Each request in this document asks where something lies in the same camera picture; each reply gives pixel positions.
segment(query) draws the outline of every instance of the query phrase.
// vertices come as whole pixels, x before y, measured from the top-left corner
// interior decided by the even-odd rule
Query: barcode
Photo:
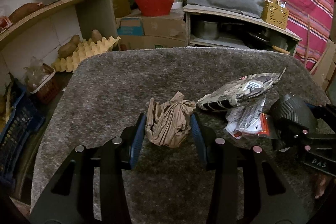
[[[258,110],[258,113],[255,117],[255,120],[260,120],[260,115],[261,115],[261,112],[263,111],[263,106],[260,106],[259,107],[259,110]]]
[[[259,88],[259,87],[260,87],[260,85],[255,83],[255,82],[248,82],[247,86],[246,86],[246,89],[252,90],[254,88]]]

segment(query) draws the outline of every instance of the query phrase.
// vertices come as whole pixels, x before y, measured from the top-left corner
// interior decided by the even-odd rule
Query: wooden shelf
[[[240,39],[235,39],[233,35],[222,34],[217,40],[205,40],[193,35],[190,38],[191,45],[202,45],[208,47],[227,47],[227,48],[248,48]]]
[[[2,50],[16,36],[21,34],[26,29],[30,28],[31,26],[35,25],[38,21],[49,17],[64,8],[67,8],[71,5],[76,5],[83,1],[85,0],[59,0],[26,16],[16,24],[10,26],[0,35],[0,50]]]
[[[262,19],[242,15],[240,13],[226,11],[226,10],[222,10],[222,9],[211,8],[211,7],[199,6],[199,5],[191,5],[191,4],[185,5],[183,10],[185,12],[189,12],[189,13],[196,13],[196,14],[201,14],[202,13],[202,14],[219,15],[219,16],[224,16],[224,17],[229,17],[229,18],[234,18],[234,19],[246,21],[246,22],[249,22],[249,23],[254,23],[254,24],[257,24],[257,25],[260,25],[260,26],[267,27],[267,28],[272,29],[272,30],[276,30],[276,31],[278,31],[282,34],[285,34],[285,35],[293,38],[296,41],[301,41],[302,40],[301,37],[297,36],[294,32],[292,32],[289,29],[283,30],[283,29],[280,29],[277,26],[266,23]]]

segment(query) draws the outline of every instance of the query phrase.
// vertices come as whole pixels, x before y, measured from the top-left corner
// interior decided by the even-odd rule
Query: blue plastic crate
[[[44,122],[26,94],[26,87],[15,79],[11,94],[14,104],[8,122],[0,135],[0,182],[14,187],[13,172],[17,159],[29,135],[40,129]]]

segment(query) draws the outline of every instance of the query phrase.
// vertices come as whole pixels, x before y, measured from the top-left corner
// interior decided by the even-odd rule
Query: white wall
[[[0,11],[5,10],[5,15],[9,16],[30,2],[36,0],[0,0]],[[38,22],[12,40],[0,52],[0,95],[4,94],[5,84],[10,81],[9,71],[23,82],[24,67],[29,66],[32,56],[50,65],[56,59],[60,46],[75,34],[82,38],[75,7],[71,6]]]

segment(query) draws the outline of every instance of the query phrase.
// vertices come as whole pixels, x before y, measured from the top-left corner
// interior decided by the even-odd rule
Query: white shelf
[[[222,34],[217,40],[205,40],[191,35],[190,44],[208,47],[249,48],[240,39],[229,34]]]
[[[299,36],[297,36],[294,32],[292,32],[289,29],[283,30],[279,27],[276,27],[274,25],[266,23],[262,19],[246,16],[246,15],[243,15],[243,14],[240,14],[240,13],[226,11],[226,10],[222,10],[222,9],[211,8],[211,7],[199,6],[199,5],[191,5],[191,4],[185,5],[183,10],[185,12],[189,12],[189,13],[212,14],[212,15],[234,18],[234,19],[242,20],[242,21],[249,22],[249,23],[254,23],[254,24],[257,24],[257,25],[260,25],[260,26],[267,27],[267,28],[272,29],[272,30],[276,30],[276,31],[278,31],[282,34],[290,36],[294,40],[297,40],[297,41],[302,40]]]

